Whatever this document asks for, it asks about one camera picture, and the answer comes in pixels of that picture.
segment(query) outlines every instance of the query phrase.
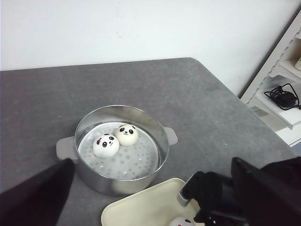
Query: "black cable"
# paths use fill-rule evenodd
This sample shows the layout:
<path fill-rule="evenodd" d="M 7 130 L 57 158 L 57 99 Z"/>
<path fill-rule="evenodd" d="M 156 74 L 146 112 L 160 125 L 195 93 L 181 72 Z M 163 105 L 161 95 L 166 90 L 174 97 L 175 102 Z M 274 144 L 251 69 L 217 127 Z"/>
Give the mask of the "black cable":
<path fill-rule="evenodd" d="M 295 95 L 289 91 L 283 90 L 283 87 L 287 85 L 292 88 Z M 298 95 L 290 83 L 287 83 L 283 86 L 278 86 L 272 89 L 272 91 L 264 92 L 264 94 L 268 98 L 270 98 L 275 104 L 277 104 L 278 107 L 280 107 L 282 110 L 286 111 L 295 107 L 301 109 Z"/>

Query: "black charger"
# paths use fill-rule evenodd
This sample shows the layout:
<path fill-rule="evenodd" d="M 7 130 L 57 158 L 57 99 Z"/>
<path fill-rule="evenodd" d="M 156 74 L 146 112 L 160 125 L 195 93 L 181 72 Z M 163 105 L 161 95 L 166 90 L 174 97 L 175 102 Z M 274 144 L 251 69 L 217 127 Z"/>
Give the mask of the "black charger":
<path fill-rule="evenodd" d="M 284 86 L 290 86 L 293 92 L 295 93 L 295 95 L 289 91 L 283 90 Z M 294 107 L 301 109 L 301 105 L 297 93 L 293 89 L 290 83 L 287 83 L 283 86 L 278 86 L 272 89 L 272 91 L 264 92 L 264 94 L 267 97 L 269 97 L 275 104 L 277 104 L 282 110 L 286 111 Z"/>

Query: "gray table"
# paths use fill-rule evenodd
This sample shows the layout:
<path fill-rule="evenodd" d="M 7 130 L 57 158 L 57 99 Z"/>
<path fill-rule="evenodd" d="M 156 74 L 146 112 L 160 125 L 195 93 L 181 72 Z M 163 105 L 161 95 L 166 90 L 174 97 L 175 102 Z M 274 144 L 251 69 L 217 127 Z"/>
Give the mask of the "gray table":
<path fill-rule="evenodd" d="M 90 111 L 122 104 L 173 128 L 179 142 L 153 184 L 196 171 L 230 175 L 238 156 L 262 167 L 295 154 L 191 58 L 79 65 L 1 73 L 1 187 L 7 190 L 58 162 L 56 142 L 72 136 Z M 75 175 L 60 226 L 99 225 L 120 198 L 90 189 Z"/>

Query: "panda ear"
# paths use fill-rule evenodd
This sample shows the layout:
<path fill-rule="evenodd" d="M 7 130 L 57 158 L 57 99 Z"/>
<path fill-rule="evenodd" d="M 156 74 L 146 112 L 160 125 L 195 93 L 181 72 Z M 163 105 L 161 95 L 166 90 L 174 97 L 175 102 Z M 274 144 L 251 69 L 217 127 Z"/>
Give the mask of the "panda ear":
<path fill-rule="evenodd" d="M 98 140 L 96 143 L 99 144 L 99 143 L 100 143 L 100 140 L 101 140 L 101 138 L 99 138 L 99 140 Z"/>

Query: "white wall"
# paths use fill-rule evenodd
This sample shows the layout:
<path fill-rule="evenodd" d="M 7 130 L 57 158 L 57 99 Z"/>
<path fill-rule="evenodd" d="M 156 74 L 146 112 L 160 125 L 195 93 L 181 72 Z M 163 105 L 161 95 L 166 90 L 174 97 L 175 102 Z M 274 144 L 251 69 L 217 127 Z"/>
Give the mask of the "white wall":
<path fill-rule="evenodd" d="M 2 0 L 1 70 L 193 57 L 238 94 L 301 0 Z"/>

